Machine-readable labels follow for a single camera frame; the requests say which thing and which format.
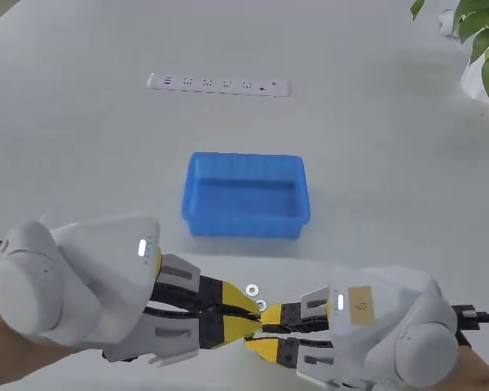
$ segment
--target white table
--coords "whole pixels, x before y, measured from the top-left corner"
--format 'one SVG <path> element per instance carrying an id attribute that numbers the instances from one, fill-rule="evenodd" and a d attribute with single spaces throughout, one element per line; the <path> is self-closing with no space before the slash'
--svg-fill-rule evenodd
<path id="1" fill-rule="evenodd" d="M 151 213 L 167 252 L 413 266 L 489 311 L 489 108 L 461 91 L 464 56 L 437 30 L 445 6 L 414 24 L 401 0 L 22 0 L 0 19 L 0 237 L 46 212 Z M 153 71 L 286 78 L 293 94 L 148 90 Z M 194 151 L 302 156 L 302 237 L 192 238 L 180 203 Z M 279 281 L 271 262 L 220 264 L 276 292 L 310 265 Z M 489 361 L 489 327 L 471 341 Z M 68 362 L 68 376 L 103 365 Z M 206 387 L 185 365 L 190 391 Z"/>

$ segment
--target white plastic casing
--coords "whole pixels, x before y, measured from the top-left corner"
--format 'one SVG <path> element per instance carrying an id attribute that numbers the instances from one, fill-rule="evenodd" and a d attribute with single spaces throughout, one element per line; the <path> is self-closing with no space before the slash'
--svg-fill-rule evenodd
<path id="1" fill-rule="evenodd" d="M 152 217 L 71 224 L 52 232 L 35 221 L 18 226 L 2 242 L 0 314 L 39 342 L 118 344 L 152 294 L 159 234 Z"/>
<path id="2" fill-rule="evenodd" d="M 28 221 L 2 243 L 0 314 L 18 332 L 74 346 L 98 322 L 100 304 L 47 228 Z"/>
<path id="3" fill-rule="evenodd" d="M 63 226 L 52 234 L 99 300 L 99 320 L 83 346 L 117 344 L 139 321 L 154 288 L 161 253 L 158 220 L 119 217 Z"/>
<path id="4" fill-rule="evenodd" d="M 419 389 L 443 380 L 456 365 L 456 314 L 441 296 L 418 297 L 394 330 L 366 356 L 367 373 L 381 385 Z"/>
<path id="5" fill-rule="evenodd" d="M 337 266 L 331 276 L 329 335 L 345 378 L 389 389 L 405 382 L 422 387 L 438 383 L 454 367 L 456 315 L 430 275 L 404 267 Z M 359 304 L 350 296 L 355 289 L 368 292 L 361 311 L 369 314 L 361 314 L 361 322 L 352 314 Z"/>
<path id="6" fill-rule="evenodd" d="M 36 253 L 13 253 L 0 265 L 2 317 L 22 334 L 49 331 L 59 322 L 63 288 L 63 271 L 55 261 Z"/>

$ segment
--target blue plastic tray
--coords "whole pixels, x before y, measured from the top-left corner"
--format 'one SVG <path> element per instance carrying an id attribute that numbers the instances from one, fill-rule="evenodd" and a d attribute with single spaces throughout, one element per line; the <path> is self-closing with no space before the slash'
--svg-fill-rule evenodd
<path id="1" fill-rule="evenodd" d="M 310 221 L 299 156 L 196 152 L 183 217 L 193 235 L 296 239 Z"/>

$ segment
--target yellow label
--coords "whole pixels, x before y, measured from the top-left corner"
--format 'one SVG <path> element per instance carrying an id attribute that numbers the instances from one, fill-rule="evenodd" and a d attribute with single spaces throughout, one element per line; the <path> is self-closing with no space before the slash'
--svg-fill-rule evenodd
<path id="1" fill-rule="evenodd" d="M 157 279 L 157 276 L 160 274 L 161 271 L 161 263 L 163 262 L 163 256 L 161 255 L 161 248 L 157 248 L 157 257 L 156 257 L 156 276 L 155 278 Z"/>
<path id="2" fill-rule="evenodd" d="M 352 287 L 348 289 L 350 302 L 350 322 L 353 326 L 372 326 L 375 323 L 372 287 Z"/>

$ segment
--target power strip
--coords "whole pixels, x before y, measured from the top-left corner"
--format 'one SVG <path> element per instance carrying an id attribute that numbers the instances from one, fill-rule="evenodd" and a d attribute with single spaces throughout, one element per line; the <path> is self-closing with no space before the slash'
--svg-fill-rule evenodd
<path id="1" fill-rule="evenodd" d="M 261 96 L 289 96 L 286 80 L 249 80 L 221 77 L 201 77 L 152 73 L 147 87 L 153 90 L 211 92 Z"/>

